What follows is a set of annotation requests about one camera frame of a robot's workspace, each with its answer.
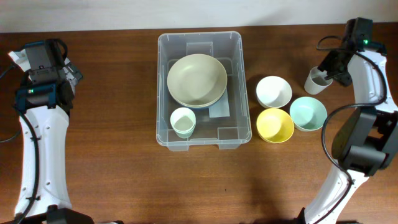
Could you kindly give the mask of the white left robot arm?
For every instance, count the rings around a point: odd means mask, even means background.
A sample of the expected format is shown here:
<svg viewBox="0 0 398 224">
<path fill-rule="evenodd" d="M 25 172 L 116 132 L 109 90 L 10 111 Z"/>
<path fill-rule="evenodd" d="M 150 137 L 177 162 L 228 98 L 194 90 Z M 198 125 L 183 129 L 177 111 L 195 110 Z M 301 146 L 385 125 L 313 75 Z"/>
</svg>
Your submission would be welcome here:
<svg viewBox="0 0 398 224">
<path fill-rule="evenodd" d="M 27 74 L 16 91 L 15 109 L 23 137 L 22 183 L 14 223 L 92 223 L 72 209 L 65 172 L 65 141 L 81 73 L 69 61 L 23 50 L 10 58 Z"/>
</svg>

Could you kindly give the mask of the grey plastic cup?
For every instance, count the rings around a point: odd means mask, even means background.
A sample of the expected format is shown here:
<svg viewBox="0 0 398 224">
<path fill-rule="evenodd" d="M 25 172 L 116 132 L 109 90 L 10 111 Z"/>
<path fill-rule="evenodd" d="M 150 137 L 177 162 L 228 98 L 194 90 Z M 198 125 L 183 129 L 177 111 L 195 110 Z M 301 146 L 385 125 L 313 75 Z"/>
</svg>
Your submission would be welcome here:
<svg viewBox="0 0 398 224">
<path fill-rule="evenodd" d="M 326 71 L 313 67 L 306 79 L 304 89 L 311 95 L 317 95 L 333 83 L 332 79 L 326 80 Z"/>
</svg>

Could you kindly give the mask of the dark blue plastic plate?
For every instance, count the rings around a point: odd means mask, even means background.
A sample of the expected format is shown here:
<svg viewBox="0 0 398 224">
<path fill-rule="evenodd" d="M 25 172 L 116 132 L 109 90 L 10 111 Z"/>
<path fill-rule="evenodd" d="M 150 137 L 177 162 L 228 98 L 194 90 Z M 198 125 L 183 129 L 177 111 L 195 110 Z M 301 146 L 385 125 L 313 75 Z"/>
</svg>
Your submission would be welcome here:
<svg viewBox="0 0 398 224">
<path fill-rule="evenodd" d="M 209 103 L 209 104 L 205 104 L 204 106 L 192 106 L 192 105 L 188 105 L 188 104 L 186 104 L 186 103 L 182 103 L 180 100 L 177 100 L 177 99 L 174 98 L 173 96 L 172 96 L 172 97 L 173 97 L 173 99 L 174 99 L 177 103 L 179 103 L 180 105 L 183 105 L 183 106 L 185 106 L 185 107 L 187 107 L 187 108 L 190 108 L 190 109 L 205 109 L 205 108 L 209 108 L 209 107 L 215 105 L 217 102 L 219 102 L 219 101 L 222 99 L 222 97 L 224 97 L 224 94 L 225 94 L 225 92 L 224 92 L 217 100 L 215 100 L 215 101 L 213 101 L 213 102 L 211 102 L 211 103 Z"/>
</svg>

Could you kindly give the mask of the white plastic cup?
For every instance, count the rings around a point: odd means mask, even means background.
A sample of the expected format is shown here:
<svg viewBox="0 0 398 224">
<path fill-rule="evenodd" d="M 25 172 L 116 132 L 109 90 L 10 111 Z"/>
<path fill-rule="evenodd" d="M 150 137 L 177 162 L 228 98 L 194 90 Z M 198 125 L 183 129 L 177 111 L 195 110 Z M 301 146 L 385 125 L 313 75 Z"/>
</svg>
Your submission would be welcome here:
<svg viewBox="0 0 398 224">
<path fill-rule="evenodd" d="M 170 123 L 177 134 L 192 134 L 196 126 L 196 116 L 189 108 L 177 108 L 170 115 Z"/>
</svg>

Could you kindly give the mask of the beige plate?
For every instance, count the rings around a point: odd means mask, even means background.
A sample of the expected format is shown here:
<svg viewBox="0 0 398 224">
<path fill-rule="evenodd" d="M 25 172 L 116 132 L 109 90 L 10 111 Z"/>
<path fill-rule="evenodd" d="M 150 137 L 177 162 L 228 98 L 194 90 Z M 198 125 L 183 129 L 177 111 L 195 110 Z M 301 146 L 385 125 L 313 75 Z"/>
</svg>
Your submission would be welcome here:
<svg viewBox="0 0 398 224">
<path fill-rule="evenodd" d="M 225 91 L 228 75 L 221 62 L 205 54 L 191 54 L 176 61 L 167 75 L 169 93 L 192 106 L 204 106 Z"/>
</svg>

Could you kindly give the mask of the yellow plastic bowl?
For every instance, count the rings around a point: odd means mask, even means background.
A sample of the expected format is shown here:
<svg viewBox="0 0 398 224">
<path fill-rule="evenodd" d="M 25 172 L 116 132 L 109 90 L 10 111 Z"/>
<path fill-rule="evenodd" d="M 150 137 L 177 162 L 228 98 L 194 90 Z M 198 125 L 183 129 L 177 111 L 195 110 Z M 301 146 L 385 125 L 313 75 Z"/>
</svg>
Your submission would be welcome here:
<svg viewBox="0 0 398 224">
<path fill-rule="evenodd" d="M 275 144 L 288 141 L 293 136 L 295 126 L 287 112 L 278 108 L 270 108 L 259 114 L 256 128 L 264 141 Z"/>
</svg>

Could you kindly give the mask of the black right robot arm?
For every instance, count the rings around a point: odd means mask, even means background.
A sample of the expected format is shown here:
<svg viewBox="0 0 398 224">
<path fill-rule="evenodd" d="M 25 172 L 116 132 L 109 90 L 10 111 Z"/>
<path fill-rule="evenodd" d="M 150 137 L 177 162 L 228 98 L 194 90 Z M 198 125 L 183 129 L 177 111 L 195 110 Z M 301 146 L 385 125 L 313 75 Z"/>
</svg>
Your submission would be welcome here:
<svg viewBox="0 0 398 224">
<path fill-rule="evenodd" d="M 325 150 L 332 167 L 317 196 L 301 209 L 296 223 L 336 223 L 355 191 L 397 154 L 397 105 L 386 76 L 386 55 L 357 50 L 348 63 L 355 103 L 342 110 L 353 114 L 337 132 L 331 150 Z"/>
</svg>

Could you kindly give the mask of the mint green plastic bowl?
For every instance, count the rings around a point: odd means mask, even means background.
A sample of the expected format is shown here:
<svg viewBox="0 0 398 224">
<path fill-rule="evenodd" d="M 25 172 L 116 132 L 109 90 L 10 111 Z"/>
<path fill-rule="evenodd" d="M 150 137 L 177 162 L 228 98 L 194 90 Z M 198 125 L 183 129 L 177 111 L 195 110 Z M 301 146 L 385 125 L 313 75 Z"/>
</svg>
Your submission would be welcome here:
<svg viewBox="0 0 398 224">
<path fill-rule="evenodd" d="M 297 98 L 291 104 L 289 114 L 295 128 L 304 132 L 321 129 L 328 116 L 323 103 L 308 96 Z"/>
</svg>

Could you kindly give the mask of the green plastic cup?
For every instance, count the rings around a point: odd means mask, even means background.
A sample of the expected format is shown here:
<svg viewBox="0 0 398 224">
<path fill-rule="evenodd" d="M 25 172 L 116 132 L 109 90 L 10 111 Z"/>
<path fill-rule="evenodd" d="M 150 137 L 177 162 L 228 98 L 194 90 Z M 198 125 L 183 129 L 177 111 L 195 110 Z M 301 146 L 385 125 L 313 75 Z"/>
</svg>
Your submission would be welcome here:
<svg viewBox="0 0 398 224">
<path fill-rule="evenodd" d="M 179 130 L 175 130 L 175 133 L 178 137 L 182 138 L 182 139 L 186 139 L 189 138 L 192 134 L 193 134 L 193 129 L 189 130 L 189 131 L 179 131 Z"/>
</svg>

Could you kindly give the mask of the white plastic bowl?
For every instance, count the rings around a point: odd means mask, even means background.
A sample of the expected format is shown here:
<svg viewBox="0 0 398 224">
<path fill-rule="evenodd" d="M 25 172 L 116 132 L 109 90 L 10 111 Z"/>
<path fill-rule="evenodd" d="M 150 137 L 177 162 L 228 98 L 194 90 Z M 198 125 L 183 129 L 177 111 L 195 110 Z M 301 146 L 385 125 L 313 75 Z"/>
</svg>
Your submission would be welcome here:
<svg viewBox="0 0 398 224">
<path fill-rule="evenodd" d="M 264 108 L 281 108 L 292 99 L 292 88 L 283 78 L 268 76 L 257 84 L 256 97 Z"/>
</svg>

